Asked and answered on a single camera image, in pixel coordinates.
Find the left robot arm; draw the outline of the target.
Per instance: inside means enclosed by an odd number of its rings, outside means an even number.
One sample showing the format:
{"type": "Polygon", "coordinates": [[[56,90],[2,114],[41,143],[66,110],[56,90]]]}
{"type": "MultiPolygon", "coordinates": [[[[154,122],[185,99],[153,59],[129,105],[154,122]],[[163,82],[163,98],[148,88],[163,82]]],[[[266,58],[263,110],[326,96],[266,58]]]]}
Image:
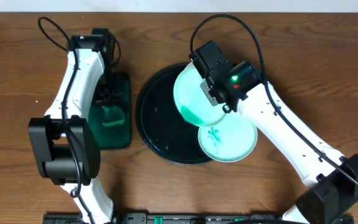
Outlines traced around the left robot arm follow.
{"type": "Polygon", "coordinates": [[[28,126],[40,175],[70,194],[84,223],[110,223],[113,218],[114,204],[98,177],[101,153],[89,118],[95,106],[104,113],[103,126],[124,122],[118,106],[129,93],[129,82],[126,73],[112,71],[118,44],[107,28],[70,38],[67,69],[55,100],[28,126]]]}

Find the mint plate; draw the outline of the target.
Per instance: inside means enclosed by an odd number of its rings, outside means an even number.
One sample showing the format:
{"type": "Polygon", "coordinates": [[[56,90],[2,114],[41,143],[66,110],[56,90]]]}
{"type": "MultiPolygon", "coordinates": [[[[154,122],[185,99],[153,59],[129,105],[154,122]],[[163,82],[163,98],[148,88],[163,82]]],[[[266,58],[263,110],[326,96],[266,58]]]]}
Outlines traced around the mint plate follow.
{"type": "Polygon", "coordinates": [[[173,86],[173,99],[183,119],[195,126],[213,126],[225,117],[222,105],[212,106],[201,84],[205,79],[190,62],[177,76],[173,86]]]}
{"type": "Polygon", "coordinates": [[[247,157],[257,144],[258,131],[248,118],[228,114],[214,126],[200,127],[198,141],[203,152],[215,161],[236,162],[247,157]]]}

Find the green scouring sponge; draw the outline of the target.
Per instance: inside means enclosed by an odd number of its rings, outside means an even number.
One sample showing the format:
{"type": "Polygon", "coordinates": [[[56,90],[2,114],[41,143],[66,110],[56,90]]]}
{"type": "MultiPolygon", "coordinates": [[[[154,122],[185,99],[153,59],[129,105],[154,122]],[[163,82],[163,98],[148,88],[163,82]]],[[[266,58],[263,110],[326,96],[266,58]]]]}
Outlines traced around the green scouring sponge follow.
{"type": "Polygon", "coordinates": [[[102,109],[104,110],[104,119],[102,122],[103,126],[111,127],[124,123],[124,112],[120,107],[115,105],[102,106],[102,109]]]}

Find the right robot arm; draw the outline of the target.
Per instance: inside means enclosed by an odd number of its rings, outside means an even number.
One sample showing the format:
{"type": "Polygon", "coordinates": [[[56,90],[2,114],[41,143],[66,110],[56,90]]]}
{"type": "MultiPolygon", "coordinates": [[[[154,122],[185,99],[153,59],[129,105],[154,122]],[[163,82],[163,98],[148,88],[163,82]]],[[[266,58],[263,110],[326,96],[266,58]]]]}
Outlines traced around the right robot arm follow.
{"type": "Polygon", "coordinates": [[[210,40],[189,55],[212,105],[250,119],[287,158],[307,191],[282,220],[334,223],[358,202],[358,154],[346,157],[319,138],[277,95],[264,67],[234,63],[210,40]]]}

